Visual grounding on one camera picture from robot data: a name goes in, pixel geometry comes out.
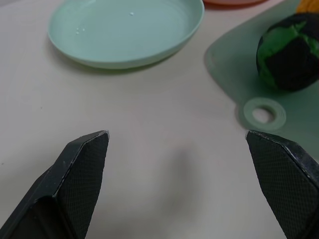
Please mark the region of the green cutting board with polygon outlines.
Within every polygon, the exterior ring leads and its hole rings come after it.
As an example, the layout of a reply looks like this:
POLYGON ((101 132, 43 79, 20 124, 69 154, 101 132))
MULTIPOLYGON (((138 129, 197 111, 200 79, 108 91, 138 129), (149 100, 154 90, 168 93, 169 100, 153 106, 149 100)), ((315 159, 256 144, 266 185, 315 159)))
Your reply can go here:
POLYGON ((304 90, 272 90, 258 77, 256 51, 262 34, 291 15, 300 0, 283 0, 214 41, 206 51, 207 70, 235 102, 246 129, 298 143, 319 163, 319 82, 304 90))

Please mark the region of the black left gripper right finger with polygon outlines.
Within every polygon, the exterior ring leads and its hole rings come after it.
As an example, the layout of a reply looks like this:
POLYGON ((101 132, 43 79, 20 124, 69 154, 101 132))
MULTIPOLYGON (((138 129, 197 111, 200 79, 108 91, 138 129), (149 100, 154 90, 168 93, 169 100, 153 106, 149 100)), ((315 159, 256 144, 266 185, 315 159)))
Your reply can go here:
POLYGON ((259 184, 287 239, 319 239, 319 164, 296 142, 250 130, 259 184))

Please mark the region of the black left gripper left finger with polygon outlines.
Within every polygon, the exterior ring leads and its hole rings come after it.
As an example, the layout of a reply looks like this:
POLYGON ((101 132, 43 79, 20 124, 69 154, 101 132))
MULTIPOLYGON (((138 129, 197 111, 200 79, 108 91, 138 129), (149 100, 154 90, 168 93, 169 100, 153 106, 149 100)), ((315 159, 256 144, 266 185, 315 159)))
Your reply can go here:
POLYGON ((0 239, 85 239, 108 143, 106 130, 69 142, 0 228, 0 239))

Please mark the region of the orange plate edge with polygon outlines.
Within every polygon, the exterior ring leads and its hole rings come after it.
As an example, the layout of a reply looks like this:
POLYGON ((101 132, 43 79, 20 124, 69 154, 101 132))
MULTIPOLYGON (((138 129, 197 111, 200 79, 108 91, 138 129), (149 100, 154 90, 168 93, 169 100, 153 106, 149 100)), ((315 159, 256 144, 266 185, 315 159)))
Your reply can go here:
POLYGON ((267 0, 203 0, 207 4, 222 6, 244 6, 251 4, 259 4, 267 0))

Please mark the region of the yellow-orange object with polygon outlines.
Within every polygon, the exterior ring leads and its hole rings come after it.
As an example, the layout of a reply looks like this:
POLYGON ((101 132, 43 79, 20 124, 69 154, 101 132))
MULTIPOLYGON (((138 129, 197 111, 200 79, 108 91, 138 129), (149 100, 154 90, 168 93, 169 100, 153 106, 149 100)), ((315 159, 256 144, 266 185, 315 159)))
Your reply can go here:
POLYGON ((319 13, 319 0, 301 0, 296 13, 319 13))

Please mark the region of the light green plate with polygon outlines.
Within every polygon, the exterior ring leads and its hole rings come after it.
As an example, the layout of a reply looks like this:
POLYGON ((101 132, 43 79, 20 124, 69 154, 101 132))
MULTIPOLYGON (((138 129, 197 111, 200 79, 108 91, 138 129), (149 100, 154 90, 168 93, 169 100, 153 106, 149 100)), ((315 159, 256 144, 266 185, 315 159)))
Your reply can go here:
POLYGON ((203 16, 203 0, 65 0, 52 14, 47 33, 69 59, 121 70, 175 54, 203 16))

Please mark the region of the green and black watermelon toy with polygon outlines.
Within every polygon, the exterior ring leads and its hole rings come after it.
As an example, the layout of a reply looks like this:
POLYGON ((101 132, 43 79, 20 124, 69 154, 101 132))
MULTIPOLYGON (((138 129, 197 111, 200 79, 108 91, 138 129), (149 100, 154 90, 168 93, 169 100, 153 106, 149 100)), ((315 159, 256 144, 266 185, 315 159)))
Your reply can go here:
POLYGON ((319 80, 319 13, 295 13, 260 38, 256 65, 261 80, 288 92, 319 80))

